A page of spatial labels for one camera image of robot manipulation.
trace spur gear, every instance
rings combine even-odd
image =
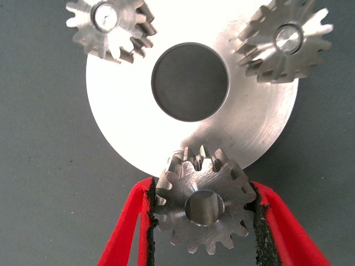
[[[186,148],[169,160],[156,186],[155,212],[161,230],[173,230],[171,243],[188,241],[195,253],[204,244],[215,254],[216,243],[233,248],[232,234],[247,236],[244,220],[253,213],[244,205],[256,194],[239,165],[218,149],[212,156],[202,146],[195,156]]]
[[[288,83],[310,75],[311,66],[323,63],[320,51],[331,43],[323,40],[333,25],[322,25],[328,10],[312,10],[315,0],[273,0],[262,6],[240,34],[243,42],[238,53],[245,57],[247,76],[257,81]]]
[[[144,56],[143,47],[153,46],[154,17],[143,0],[78,0],[67,3],[74,13],[67,26],[78,28],[73,42],[84,46],[86,54],[102,59],[133,63],[134,53]]]

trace metal gear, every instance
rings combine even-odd
[[[73,42],[85,53],[115,62],[133,63],[134,53],[144,56],[143,47],[153,46],[147,36],[154,35],[154,17],[143,0],[78,0],[67,3],[75,17],[67,26],[78,28]]]
[[[203,146],[195,156],[186,148],[175,154],[156,186],[155,212],[161,230],[173,229],[172,244],[188,241],[195,253],[204,244],[215,254],[216,243],[234,247],[231,235],[247,236],[244,220],[253,213],[244,205],[256,194],[239,165],[218,149],[212,156]]]
[[[323,63],[319,52],[331,43],[323,40],[333,25],[322,25],[328,10],[313,14],[315,0],[274,0],[262,6],[239,35],[243,43],[237,50],[245,57],[247,76],[257,81],[288,83],[310,75],[311,66]]]

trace machined metal part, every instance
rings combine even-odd
[[[204,146],[197,156],[189,148],[174,154],[156,185],[156,195],[159,228],[172,229],[171,243],[188,242],[190,253],[203,244],[215,254],[217,242],[231,249],[232,234],[248,235],[245,220],[253,213],[244,206],[256,194],[240,166],[221,149],[213,155]]]
[[[144,47],[152,42],[154,17],[143,0],[78,0],[67,10],[75,17],[67,26],[78,28],[73,41],[84,46],[85,53],[120,63],[133,63],[134,54],[144,56]]]
[[[273,0],[261,6],[240,34],[243,41],[238,53],[245,57],[247,76],[257,75],[258,82],[287,83],[311,74],[311,66],[323,64],[319,52],[331,43],[323,40],[333,25],[322,25],[328,14],[312,10],[315,0]]]
[[[150,37],[154,47],[145,58],[136,57],[134,64],[117,65],[88,56],[87,90],[93,115],[106,139],[124,159],[150,175],[160,176],[166,155],[184,147],[196,150],[202,143],[213,150],[222,147],[242,168],[270,148],[290,117],[298,80],[260,84],[246,77],[238,66],[243,55],[235,53],[241,44],[239,34],[255,11],[267,3],[268,0],[222,0],[219,4],[150,0],[157,34]],[[229,80],[221,106],[196,122],[169,116],[156,102],[151,86],[159,58],[184,43],[196,43],[213,51],[225,65]]]

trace steel gear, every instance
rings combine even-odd
[[[153,46],[147,36],[156,33],[154,17],[143,0],[78,0],[67,10],[75,14],[67,26],[78,28],[73,41],[87,54],[133,63],[134,53],[144,56],[142,48]]]
[[[247,236],[244,220],[253,213],[244,205],[256,194],[239,165],[219,149],[212,156],[202,146],[195,156],[186,148],[169,160],[156,186],[155,212],[161,230],[173,230],[172,244],[188,241],[195,253],[204,244],[215,254],[216,243],[233,248],[232,234]]]
[[[315,0],[274,0],[262,6],[239,38],[238,53],[245,57],[247,76],[258,82],[288,83],[310,75],[311,66],[323,63],[319,52],[331,43],[323,40],[333,25],[322,25],[328,14],[322,9],[312,13]]]

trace metal disc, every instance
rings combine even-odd
[[[298,80],[259,84],[238,66],[235,51],[241,31],[269,1],[202,0],[147,3],[158,33],[145,58],[115,64],[93,55],[87,61],[87,89],[92,112],[112,147],[140,170],[160,176],[168,157],[184,147],[222,148],[242,168],[262,156],[290,117]],[[197,43],[212,49],[224,62],[229,85],[220,108],[198,122],[184,122],[164,112],[153,96],[152,71],[171,47]]]

